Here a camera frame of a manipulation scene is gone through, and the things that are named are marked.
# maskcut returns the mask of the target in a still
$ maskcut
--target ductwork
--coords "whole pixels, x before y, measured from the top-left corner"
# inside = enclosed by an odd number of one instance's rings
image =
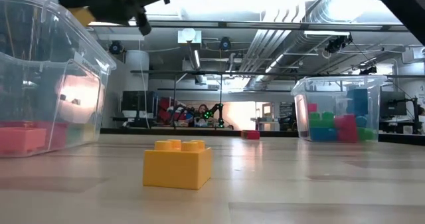
[[[330,11],[332,0],[321,0],[315,9],[305,17],[306,23],[349,23],[353,19],[335,19]],[[318,46],[326,42],[331,36],[328,35],[305,35],[303,31],[292,31],[287,35],[285,44],[287,46],[280,54],[277,55],[277,59],[268,65],[268,72],[285,72],[279,66],[293,66],[303,59],[303,56],[291,56],[285,55],[286,53],[310,53],[314,51]],[[259,82],[269,82],[275,79],[277,76],[256,76],[248,83],[249,87],[253,87],[259,84]]]

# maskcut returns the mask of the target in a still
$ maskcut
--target computer monitor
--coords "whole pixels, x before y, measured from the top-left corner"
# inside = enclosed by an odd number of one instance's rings
[[[381,91],[381,117],[407,115],[406,99],[403,92]]]

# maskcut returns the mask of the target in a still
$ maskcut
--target clear plastic bin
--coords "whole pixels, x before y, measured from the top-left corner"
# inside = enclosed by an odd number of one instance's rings
[[[0,156],[96,141],[115,67],[60,5],[0,0]]]
[[[291,91],[299,136],[313,142],[377,141],[385,81],[378,75],[301,79]]]

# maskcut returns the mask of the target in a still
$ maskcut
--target plastic storage bin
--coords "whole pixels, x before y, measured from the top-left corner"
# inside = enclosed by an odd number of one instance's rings
[[[313,142],[377,141],[385,76],[303,78],[295,97],[299,136]]]
[[[60,5],[0,0],[0,156],[95,142],[115,67]]]

